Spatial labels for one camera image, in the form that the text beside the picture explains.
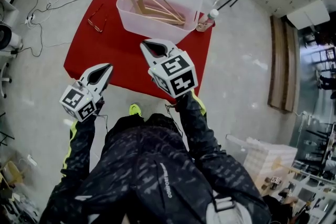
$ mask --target power strip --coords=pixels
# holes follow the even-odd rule
[[[32,20],[35,19],[35,14],[31,15],[30,17],[27,17],[26,20],[25,20],[25,25],[28,24],[28,23],[31,23]]]

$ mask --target shoe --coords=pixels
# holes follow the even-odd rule
[[[139,116],[142,116],[141,109],[137,104],[131,104],[131,106],[130,106],[130,116],[131,115],[136,115],[136,114],[138,114]]]

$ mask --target jacket sleeve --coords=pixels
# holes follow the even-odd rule
[[[194,91],[178,99],[176,108],[188,139],[190,155],[213,190],[244,205],[253,223],[268,223],[267,205],[244,167],[220,149],[213,130],[207,126],[205,106]]]
[[[59,223],[65,219],[79,220],[82,204],[74,199],[81,183],[89,175],[90,149],[95,137],[95,116],[75,121],[70,128],[68,153],[61,169],[60,183],[53,189],[40,223]]]

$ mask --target eyeglasses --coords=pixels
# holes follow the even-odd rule
[[[88,19],[88,23],[96,30],[98,31],[99,33],[103,32],[104,31],[104,28],[105,28],[105,25],[106,25],[106,21],[107,21],[107,15],[105,17],[105,22],[104,22],[104,26],[103,26],[103,29],[100,30],[98,26],[94,25],[93,22],[91,21],[92,17],[100,10],[100,8],[104,5],[101,4],[100,7],[90,16],[90,18]]]

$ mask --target shelf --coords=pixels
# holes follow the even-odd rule
[[[5,19],[2,24],[7,25],[12,28],[15,24],[16,18],[19,14],[19,11],[6,0],[0,0],[0,2],[4,5],[5,9]],[[2,5],[0,4],[0,13],[3,14]]]

